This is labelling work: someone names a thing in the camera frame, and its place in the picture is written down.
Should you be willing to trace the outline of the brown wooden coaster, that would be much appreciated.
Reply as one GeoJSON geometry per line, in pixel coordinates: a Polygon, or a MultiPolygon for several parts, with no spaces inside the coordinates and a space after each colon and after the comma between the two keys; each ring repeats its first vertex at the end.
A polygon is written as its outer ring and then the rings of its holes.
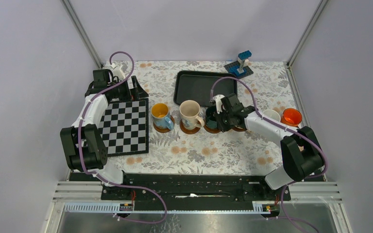
{"type": "Polygon", "coordinates": [[[209,128],[207,125],[204,125],[204,127],[203,127],[207,132],[209,132],[209,133],[220,133],[220,130],[219,129],[217,129],[217,128],[215,128],[215,129],[211,129],[211,128],[209,128]]]}
{"type": "Polygon", "coordinates": [[[182,132],[186,133],[186,134],[195,134],[197,133],[201,128],[200,127],[195,127],[194,129],[192,130],[189,130],[187,129],[184,124],[183,124],[183,121],[181,120],[180,121],[180,129],[182,132]]]}
{"type": "Polygon", "coordinates": [[[242,127],[238,127],[238,126],[234,126],[232,129],[233,129],[234,131],[236,131],[236,132],[244,132],[244,131],[247,131],[246,128],[242,128],[242,127]]]}
{"type": "Polygon", "coordinates": [[[168,133],[174,129],[174,126],[174,118],[171,115],[153,117],[153,127],[159,133],[168,133]]]}

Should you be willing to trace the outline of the blue mug yellow inside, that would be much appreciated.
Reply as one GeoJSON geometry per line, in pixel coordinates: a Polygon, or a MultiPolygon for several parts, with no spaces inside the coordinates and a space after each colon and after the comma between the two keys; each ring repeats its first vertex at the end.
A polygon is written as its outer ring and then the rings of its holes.
{"type": "Polygon", "coordinates": [[[157,103],[151,109],[153,117],[168,117],[170,115],[169,107],[164,103],[157,103]]]}

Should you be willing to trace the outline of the tall cream floral mug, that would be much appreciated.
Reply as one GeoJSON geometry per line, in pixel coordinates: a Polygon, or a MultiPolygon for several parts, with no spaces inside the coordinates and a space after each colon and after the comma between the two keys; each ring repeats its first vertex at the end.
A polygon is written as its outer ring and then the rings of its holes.
{"type": "Polygon", "coordinates": [[[194,130],[204,126],[204,119],[200,116],[201,107],[194,100],[186,100],[179,106],[182,125],[187,130],[194,130]]]}

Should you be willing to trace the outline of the black serving tray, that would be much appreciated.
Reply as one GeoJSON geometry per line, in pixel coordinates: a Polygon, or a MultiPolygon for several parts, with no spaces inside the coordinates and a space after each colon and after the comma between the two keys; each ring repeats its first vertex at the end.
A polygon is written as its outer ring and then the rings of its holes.
{"type": "Polygon", "coordinates": [[[173,101],[180,105],[186,100],[194,100],[201,107],[209,107],[210,90],[213,84],[223,77],[233,74],[209,71],[182,70],[178,72],[175,83],[173,101]]]}

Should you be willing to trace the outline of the white mug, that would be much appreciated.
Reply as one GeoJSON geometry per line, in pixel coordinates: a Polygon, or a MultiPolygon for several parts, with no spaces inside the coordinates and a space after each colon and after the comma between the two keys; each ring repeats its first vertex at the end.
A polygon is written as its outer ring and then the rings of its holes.
{"type": "Polygon", "coordinates": [[[279,114],[277,111],[275,111],[275,110],[267,109],[267,110],[263,111],[262,114],[263,114],[264,116],[266,116],[266,117],[269,117],[269,118],[271,118],[271,119],[273,119],[273,120],[275,120],[275,121],[280,122],[281,116],[280,116],[280,114],[279,114]]]}

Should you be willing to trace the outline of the orange mug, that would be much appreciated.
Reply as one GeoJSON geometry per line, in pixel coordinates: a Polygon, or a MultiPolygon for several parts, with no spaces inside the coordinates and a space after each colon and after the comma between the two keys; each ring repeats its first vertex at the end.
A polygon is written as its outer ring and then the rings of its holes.
{"type": "Polygon", "coordinates": [[[302,122],[302,114],[294,108],[287,108],[283,111],[280,122],[292,127],[298,127],[302,122]]]}

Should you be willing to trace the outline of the dark green mug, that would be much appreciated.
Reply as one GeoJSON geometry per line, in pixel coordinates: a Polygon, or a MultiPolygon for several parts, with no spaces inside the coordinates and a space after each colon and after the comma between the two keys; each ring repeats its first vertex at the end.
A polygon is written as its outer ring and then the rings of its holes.
{"type": "Polygon", "coordinates": [[[215,118],[216,106],[208,107],[205,111],[205,127],[212,131],[218,131],[218,124],[215,118]]]}

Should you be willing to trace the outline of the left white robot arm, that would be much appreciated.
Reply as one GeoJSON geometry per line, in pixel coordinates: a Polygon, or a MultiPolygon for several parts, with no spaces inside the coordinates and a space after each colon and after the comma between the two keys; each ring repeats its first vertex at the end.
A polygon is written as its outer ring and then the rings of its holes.
{"type": "Polygon", "coordinates": [[[107,147],[98,129],[102,116],[112,100],[141,100],[149,95],[133,74],[122,70],[115,76],[109,69],[93,71],[93,81],[85,92],[85,103],[74,123],[62,128],[60,138],[67,166],[70,170],[91,175],[106,186],[113,186],[113,194],[124,200],[131,187],[124,182],[124,171],[108,163],[107,147]]]}

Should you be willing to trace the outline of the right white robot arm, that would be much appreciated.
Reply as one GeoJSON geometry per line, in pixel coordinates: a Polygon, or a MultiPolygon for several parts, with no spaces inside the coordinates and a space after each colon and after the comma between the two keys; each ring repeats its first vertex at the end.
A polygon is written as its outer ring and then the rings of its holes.
{"type": "Polygon", "coordinates": [[[325,165],[321,147],[313,130],[285,125],[261,114],[254,106],[245,107],[237,95],[215,95],[211,101],[217,128],[226,132],[233,127],[258,133],[281,149],[282,165],[267,174],[259,187],[260,196],[271,200],[278,189],[291,182],[300,182],[325,165]]]}

